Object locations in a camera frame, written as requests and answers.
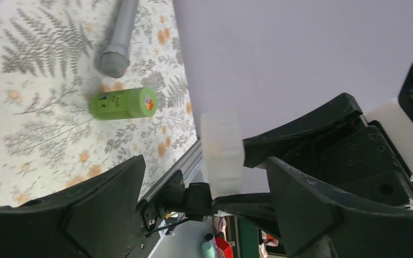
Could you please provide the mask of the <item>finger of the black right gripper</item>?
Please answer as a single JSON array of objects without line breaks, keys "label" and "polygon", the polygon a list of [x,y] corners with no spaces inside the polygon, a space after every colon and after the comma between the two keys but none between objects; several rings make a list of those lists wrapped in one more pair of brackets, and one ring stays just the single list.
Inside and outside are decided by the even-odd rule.
[{"label": "finger of the black right gripper", "polygon": [[313,111],[277,128],[243,140],[244,166],[254,168],[285,147],[291,148],[299,140],[308,139],[351,122],[362,115],[355,98],[341,93]]},{"label": "finger of the black right gripper", "polygon": [[244,218],[260,230],[279,239],[281,237],[269,193],[244,193],[217,197],[212,201],[214,210],[221,210]]}]

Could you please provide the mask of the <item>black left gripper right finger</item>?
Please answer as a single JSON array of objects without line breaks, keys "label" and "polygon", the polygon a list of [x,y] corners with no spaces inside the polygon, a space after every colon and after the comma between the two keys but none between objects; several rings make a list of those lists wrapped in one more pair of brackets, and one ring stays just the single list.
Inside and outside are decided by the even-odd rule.
[{"label": "black left gripper right finger", "polygon": [[413,257],[413,210],[356,196],[276,157],[266,172],[289,256]]}]

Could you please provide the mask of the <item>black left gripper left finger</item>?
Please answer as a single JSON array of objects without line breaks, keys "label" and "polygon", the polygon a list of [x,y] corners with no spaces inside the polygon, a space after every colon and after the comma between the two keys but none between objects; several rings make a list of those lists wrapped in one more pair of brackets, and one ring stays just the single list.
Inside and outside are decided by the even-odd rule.
[{"label": "black left gripper left finger", "polygon": [[134,156],[21,206],[0,206],[0,257],[126,257],[146,165]]}]

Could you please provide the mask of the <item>clear plastic pill organizer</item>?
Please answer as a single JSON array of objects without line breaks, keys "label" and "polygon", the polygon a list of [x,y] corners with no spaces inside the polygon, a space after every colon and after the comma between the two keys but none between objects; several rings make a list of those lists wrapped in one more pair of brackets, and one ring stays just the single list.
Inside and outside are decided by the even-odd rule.
[{"label": "clear plastic pill organizer", "polygon": [[245,152],[237,112],[205,113],[200,125],[205,174],[212,199],[240,194]]}]

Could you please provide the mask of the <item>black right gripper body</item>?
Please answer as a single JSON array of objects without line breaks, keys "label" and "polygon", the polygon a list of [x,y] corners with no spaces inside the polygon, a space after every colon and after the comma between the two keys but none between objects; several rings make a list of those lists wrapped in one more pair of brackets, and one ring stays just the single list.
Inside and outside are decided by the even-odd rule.
[{"label": "black right gripper body", "polygon": [[298,170],[356,196],[413,210],[411,172],[377,121],[306,137],[288,156]]}]

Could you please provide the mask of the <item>green pill bottle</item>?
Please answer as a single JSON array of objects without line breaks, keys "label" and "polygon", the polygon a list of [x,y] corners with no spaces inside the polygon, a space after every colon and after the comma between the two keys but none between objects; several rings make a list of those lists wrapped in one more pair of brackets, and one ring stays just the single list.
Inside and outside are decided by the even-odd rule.
[{"label": "green pill bottle", "polygon": [[158,105],[156,93],[143,87],[95,94],[88,108],[98,120],[120,120],[151,117]]}]

